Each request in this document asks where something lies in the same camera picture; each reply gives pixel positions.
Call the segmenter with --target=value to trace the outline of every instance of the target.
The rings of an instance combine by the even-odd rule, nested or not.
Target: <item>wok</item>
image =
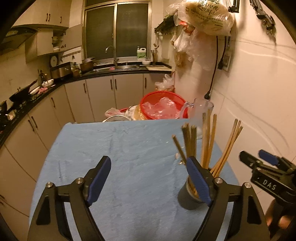
[[[30,85],[26,86],[23,89],[20,89],[20,90],[18,89],[17,93],[14,93],[12,96],[9,97],[9,99],[12,102],[22,102],[28,99],[30,97],[30,93],[29,93],[30,87],[35,83],[37,83],[37,80],[35,80],[33,83],[31,83]]]

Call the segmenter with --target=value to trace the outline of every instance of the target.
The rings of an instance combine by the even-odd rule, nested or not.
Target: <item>table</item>
[[[30,220],[45,184],[70,184],[84,177],[101,157],[111,158],[112,167],[101,195],[90,210],[106,241],[192,240],[208,207],[185,210],[177,201],[187,171],[175,159],[176,134],[181,145],[185,120],[120,121],[67,124],[53,144],[39,179],[31,205]],[[200,156],[201,140],[197,142]],[[215,144],[210,166],[219,159]],[[229,184],[238,181],[228,164],[221,177]],[[65,203],[73,239],[80,240],[69,203]],[[218,240],[224,240],[231,217],[229,204]]]

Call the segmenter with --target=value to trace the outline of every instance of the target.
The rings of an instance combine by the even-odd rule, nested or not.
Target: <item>lower cabinet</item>
[[[3,205],[0,204],[0,213],[16,238],[19,241],[27,241],[29,217],[13,209],[6,203],[3,203]]]
[[[116,108],[115,84],[112,76],[98,77],[86,80],[89,99],[94,113],[95,122],[106,119],[105,112]]]
[[[155,91],[155,82],[162,82],[165,74],[144,74],[144,96]]]
[[[5,146],[17,163],[36,181],[48,151],[28,116],[12,131]]]
[[[42,100],[29,112],[29,117],[45,147],[50,150],[61,130],[50,99]]]
[[[94,122],[86,81],[68,83],[65,87],[75,121],[77,123]]]
[[[29,216],[35,185],[36,182],[3,146],[0,149],[0,201]]]
[[[51,101],[61,128],[63,128],[63,126],[69,122],[74,123],[73,114],[70,109],[64,85],[50,94],[49,100]]]
[[[117,109],[138,105],[143,98],[143,74],[114,75]]]

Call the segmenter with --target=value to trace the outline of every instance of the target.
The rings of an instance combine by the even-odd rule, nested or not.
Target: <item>wooden chopstick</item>
[[[211,156],[212,156],[212,151],[213,151],[213,146],[214,146],[214,141],[215,141],[215,134],[216,134],[216,125],[217,125],[217,115],[213,115],[213,126],[212,126],[212,133],[211,133],[211,141],[209,145],[209,150],[207,152],[207,161],[205,163],[205,168],[209,168]]]
[[[184,143],[185,143],[185,150],[186,150],[186,158],[190,157],[190,134],[188,133],[189,130],[189,125],[185,124],[182,125],[182,132],[183,132],[183,137],[184,137]]]
[[[186,165],[186,157],[184,155],[184,152],[182,151],[182,148],[180,146],[180,143],[179,143],[177,137],[175,135],[172,135],[172,138],[173,138],[174,143],[175,143],[175,145],[176,145],[176,147],[177,147],[177,149],[178,149],[178,151],[179,151],[179,153],[180,153],[180,155],[181,155],[181,157],[183,159],[184,164]]]
[[[218,168],[219,168],[220,165],[222,164],[222,161],[224,160],[224,157],[225,157],[225,155],[226,155],[226,153],[227,153],[227,151],[228,151],[228,149],[229,149],[229,146],[230,146],[230,144],[231,144],[231,141],[232,141],[233,135],[234,135],[235,130],[236,130],[236,128],[237,128],[237,122],[238,122],[238,119],[235,119],[235,120],[234,120],[234,123],[233,123],[232,131],[231,131],[231,133],[230,133],[230,136],[229,136],[228,142],[227,142],[226,147],[225,147],[225,149],[224,149],[224,151],[223,151],[223,153],[222,153],[222,156],[220,157],[219,161],[216,163],[216,165],[215,165],[215,166],[212,168],[212,170],[211,170],[211,174],[213,174],[213,176],[214,176],[214,172],[218,171]]]
[[[200,156],[200,163],[203,168],[205,168],[205,156],[207,155],[207,151],[205,150],[206,146],[206,135],[207,135],[207,122],[206,122],[207,114],[202,114],[202,152]]]
[[[196,158],[196,138],[197,138],[197,132],[196,132],[196,126],[191,126],[191,155]]]
[[[213,177],[214,177],[214,178],[216,178],[216,177],[218,177],[218,176],[220,175],[220,173],[221,173],[221,171],[222,171],[222,169],[223,169],[225,163],[227,162],[227,159],[228,159],[229,154],[230,154],[230,152],[231,152],[231,150],[232,150],[232,148],[233,148],[233,145],[234,145],[236,139],[238,138],[238,136],[239,136],[239,134],[240,134],[240,131],[242,131],[242,129],[240,128],[240,124],[241,124],[241,121],[239,121],[239,123],[238,123],[238,125],[237,125],[237,128],[236,128],[236,130],[235,130],[234,136],[233,136],[233,138],[232,138],[232,140],[231,140],[231,144],[230,144],[230,146],[229,146],[229,148],[228,148],[228,150],[227,150],[227,153],[226,153],[226,155],[225,155],[225,157],[224,157],[224,159],[223,159],[223,161],[222,161],[222,164],[221,164],[221,165],[219,166],[219,168],[217,169],[217,172],[213,174]]]
[[[206,155],[204,157],[204,164],[206,168],[206,163],[207,163],[207,157],[209,155],[209,145],[210,145],[210,134],[211,134],[211,110],[208,109],[207,111],[207,134],[206,134],[206,145],[205,145],[205,150],[206,150]]]

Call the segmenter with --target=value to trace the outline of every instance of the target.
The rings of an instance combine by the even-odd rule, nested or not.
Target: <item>metal bolt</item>
[[[53,184],[52,182],[48,182],[45,186],[46,186],[47,188],[51,188],[53,185],[54,185],[54,184]]]
[[[245,183],[244,186],[245,186],[246,188],[251,188],[251,187],[252,187],[252,185],[251,185],[250,183]]]
[[[223,182],[223,180],[219,177],[215,178],[215,183],[217,184],[221,184]]]
[[[81,184],[81,183],[83,183],[84,180],[83,180],[82,177],[79,177],[75,181],[76,181],[77,184]]]

